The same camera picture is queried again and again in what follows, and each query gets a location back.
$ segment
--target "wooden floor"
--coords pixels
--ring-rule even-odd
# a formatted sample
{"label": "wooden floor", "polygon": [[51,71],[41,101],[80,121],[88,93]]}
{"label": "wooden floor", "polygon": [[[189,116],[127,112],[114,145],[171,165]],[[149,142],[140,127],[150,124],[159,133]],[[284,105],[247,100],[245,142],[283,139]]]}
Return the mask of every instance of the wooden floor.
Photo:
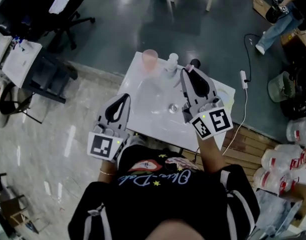
{"label": "wooden floor", "polygon": [[[234,134],[239,126],[234,125],[234,128],[226,132],[225,140],[221,152],[223,153],[226,147],[231,142]],[[235,137],[235,140],[231,144],[230,148],[224,155],[225,162],[228,165],[237,164],[243,167],[244,172],[248,178],[248,181],[252,184],[253,175],[256,170],[261,166],[261,158],[266,149],[274,149],[279,143],[258,134],[245,127],[241,127]],[[187,159],[192,161],[195,154],[191,151],[184,150],[182,153]],[[202,159],[200,154],[196,157],[197,166],[203,170]]]}

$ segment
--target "white sneaker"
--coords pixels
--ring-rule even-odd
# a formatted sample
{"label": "white sneaker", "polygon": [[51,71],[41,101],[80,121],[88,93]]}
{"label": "white sneaker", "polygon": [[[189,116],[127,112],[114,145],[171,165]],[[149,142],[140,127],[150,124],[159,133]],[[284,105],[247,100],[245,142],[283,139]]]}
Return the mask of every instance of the white sneaker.
{"label": "white sneaker", "polygon": [[259,46],[259,45],[257,44],[257,45],[255,45],[255,48],[256,48],[262,55],[265,54],[264,48],[263,48],[262,46]]}

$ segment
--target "clear plastic bottle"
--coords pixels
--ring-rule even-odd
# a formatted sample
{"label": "clear plastic bottle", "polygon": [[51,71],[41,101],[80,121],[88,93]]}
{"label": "clear plastic bottle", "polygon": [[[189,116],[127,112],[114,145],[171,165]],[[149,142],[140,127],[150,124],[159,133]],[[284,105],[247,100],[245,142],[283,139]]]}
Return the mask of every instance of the clear plastic bottle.
{"label": "clear plastic bottle", "polygon": [[254,176],[254,186],[256,188],[275,193],[277,195],[287,192],[291,189],[295,181],[290,173],[283,176],[275,175],[263,167],[259,168]]}
{"label": "clear plastic bottle", "polygon": [[296,142],[306,147],[306,117],[289,121],[286,137],[289,142]]}
{"label": "clear plastic bottle", "polygon": [[282,144],[275,149],[267,149],[261,164],[267,171],[282,176],[289,171],[302,168],[306,164],[306,150],[299,145]]}

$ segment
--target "green bucket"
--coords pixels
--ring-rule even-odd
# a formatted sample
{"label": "green bucket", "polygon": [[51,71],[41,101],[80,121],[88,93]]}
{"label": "green bucket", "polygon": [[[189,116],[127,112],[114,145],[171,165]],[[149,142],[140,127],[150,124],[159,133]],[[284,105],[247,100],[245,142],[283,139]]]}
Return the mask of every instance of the green bucket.
{"label": "green bucket", "polygon": [[294,82],[290,80],[290,74],[286,71],[269,81],[267,90],[272,101],[276,103],[293,98],[295,95]]}

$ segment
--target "gray floor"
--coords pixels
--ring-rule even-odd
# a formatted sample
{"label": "gray floor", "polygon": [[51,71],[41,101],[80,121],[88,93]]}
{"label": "gray floor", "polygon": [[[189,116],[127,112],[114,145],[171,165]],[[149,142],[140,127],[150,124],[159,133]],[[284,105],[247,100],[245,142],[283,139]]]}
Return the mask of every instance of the gray floor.
{"label": "gray floor", "polygon": [[[253,10],[252,0],[84,0],[82,17],[95,17],[72,30],[77,49],[70,50],[66,36],[60,56],[96,69],[124,75],[136,51],[154,49],[160,58],[179,55],[179,64],[198,58],[210,77],[236,89],[232,118],[241,123],[245,93],[240,70],[249,75],[243,43],[247,33],[262,35],[270,24]],[[245,124],[251,129],[285,141],[287,119],[267,92],[267,83],[285,61],[280,42],[261,56],[255,51],[256,37],[246,39],[252,64]]]}
{"label": "gray floor", "polygon": [[[39,235],[25,226],[17,227],[25,239],[69,239],[68,223],[101,167],[99,159],[87,155],[88,133],[98,109],[116,95],[121,82],[122,77],[106,72],[101,76],[79,73],[65,90],[66,104],[33,96],[36,100],[29,113],[42,120],[42,125],[17,114],[0,129],[0,173],[7,173],[9,186],[26,196],[30,215],[41,218],[37,229],[50,223]],[[51,196],[44,181],[50,185]],[[60,202],[59,183],[63,185]]]}

